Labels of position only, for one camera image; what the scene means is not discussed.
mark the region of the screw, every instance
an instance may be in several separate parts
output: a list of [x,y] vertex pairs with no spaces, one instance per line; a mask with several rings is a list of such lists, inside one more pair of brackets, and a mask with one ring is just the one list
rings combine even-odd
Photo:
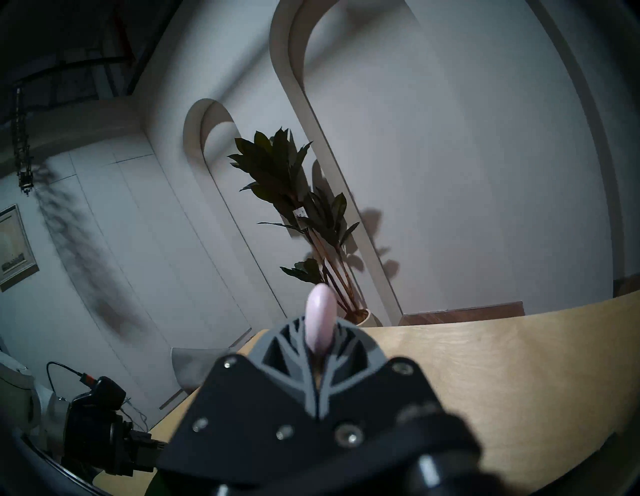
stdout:
[[396,362],[391,365],[391,370],[400,374],[401,376],[410,376],[413,374],[413,367],[404,362]]
[[203,430],[208,425],[209,425],[209,421],[207,420],[207,418],[206,417],[200,417],[198,420],[196,420],[193,423],[193,426],[191,428],[193,429],[193,432],[200,432],[201,430]]
[[293,427],[286,424],[284,426],[280,426],[280,429],[276,432],[276,437],[282,441],[284,439],[289,439],[293,436]]
[[230,356],[229,358],[227,358],[225,360],[225,368],[226,369],[230,369],[231,367],[233,367],[235,365],[235,363],[237,362],[237,358],[234,356]]
[[354,424],[341,424],[335,430],[335,441],[343,448],[355,448],[364,441],[364,432]]

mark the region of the hanging metal chain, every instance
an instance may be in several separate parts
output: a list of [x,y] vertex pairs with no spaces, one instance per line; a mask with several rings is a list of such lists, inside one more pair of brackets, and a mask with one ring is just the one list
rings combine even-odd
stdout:
[[13,156],[18,175],[20,189],[29,195],[33,189],[33,172],[31,171],[31,156],[29,155],[29,136],[25,126],[24,90],[17,86],[13,89],[11,112],[11,136],[13,139]]

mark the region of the framed picture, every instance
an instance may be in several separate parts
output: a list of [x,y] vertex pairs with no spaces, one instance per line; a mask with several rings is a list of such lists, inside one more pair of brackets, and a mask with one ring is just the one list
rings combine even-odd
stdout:
[[11,205],[0,211],[0,291],[6,291],[37,271],[18,205]]

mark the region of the light wood tabletop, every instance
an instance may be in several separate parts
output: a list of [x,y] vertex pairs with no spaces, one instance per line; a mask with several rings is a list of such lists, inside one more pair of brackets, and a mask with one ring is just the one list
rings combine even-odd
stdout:
[[[444,408],[480,439],[483,468],[520,493],[557,479],[623,430],[640,397],[640,291],[547,314],[365,331],[388,358],[420,364]],[[169,441],[195,394],[151,430],[155,439]],[[142,496],[152,476],[100,474],[94,483]]]

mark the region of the pink egg-shaped object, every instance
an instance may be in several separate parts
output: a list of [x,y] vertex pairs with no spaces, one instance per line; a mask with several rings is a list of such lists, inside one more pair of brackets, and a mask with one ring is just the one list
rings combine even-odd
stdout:
[[333,327],[338,305],[333,289],[318,284],[307,298],[305,310],[305,342],[315,356],[324,356],[333,340]]

